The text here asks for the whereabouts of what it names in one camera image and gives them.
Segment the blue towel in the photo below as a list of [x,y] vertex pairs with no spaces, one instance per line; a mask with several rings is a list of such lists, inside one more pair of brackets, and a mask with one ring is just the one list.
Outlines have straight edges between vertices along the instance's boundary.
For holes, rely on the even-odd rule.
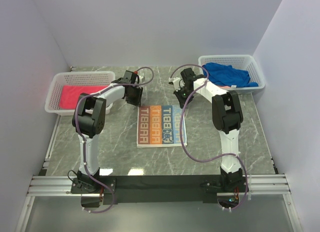
[[230,86],[236,88],[258,87],[257,82],[251,82],[249,72],[233,68],[232,65],[206,63],[203,66],[204,75],[208,71],[208,79],[217,86]]

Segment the beige patterned towel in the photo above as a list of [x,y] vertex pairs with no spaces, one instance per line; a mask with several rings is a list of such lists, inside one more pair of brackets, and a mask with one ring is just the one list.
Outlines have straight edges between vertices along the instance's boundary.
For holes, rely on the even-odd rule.
[[178,105],[141,106],[137,114],[138,148],[187,146],[185,122],[180,123],[182,108]]

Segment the pink red towel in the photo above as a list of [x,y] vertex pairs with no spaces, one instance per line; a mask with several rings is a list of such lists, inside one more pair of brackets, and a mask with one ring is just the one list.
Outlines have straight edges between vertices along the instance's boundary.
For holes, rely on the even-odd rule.
[[59,106],[65,110],[74,110],[77,106],[77,102],[80,94],[86,93],[96,93],[102,89],[105,89],[105,86],[75,86],[75,85],[65,85],[62,88],[60,103]]

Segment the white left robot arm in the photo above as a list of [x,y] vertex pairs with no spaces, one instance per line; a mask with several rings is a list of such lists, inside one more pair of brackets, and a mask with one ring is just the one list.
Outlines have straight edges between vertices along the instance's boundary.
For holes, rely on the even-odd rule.
[[73,114],[72,125],[80,141],[81,162],[73,185],[90,193],[101,187],[98,162],[99,135],[105,125],[107,107],[124,99],[128,104],[139,107],[143,83],[138,72],[125,71],[122,78],[112,81],[108,87],[95,93],[81,93]]

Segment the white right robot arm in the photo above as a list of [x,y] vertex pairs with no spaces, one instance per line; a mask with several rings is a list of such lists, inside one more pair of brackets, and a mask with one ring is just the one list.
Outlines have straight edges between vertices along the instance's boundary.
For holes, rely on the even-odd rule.
[[239,133],[243,122],[243,113],[239,96],[235,91],[224,90],[209,81],[207,70],[204,74],[195,74],[192,68],[181,71],[180,78],[171,75],[169,84],[174,85],[174,94],[182,108],[180,124],[183,124],[185,109],[197,93],[211,102],[212,122],[219,132],[221,141],[221,155],[207,160],[192,157],[186,150],[182,141],[181,145],[186,155],[196,162],[210,162],[221,158],[219,182],[209,183],[208,186],[216,191],[234,191],[236,187],[243,185],[245,178],[245,166],[240,160]]

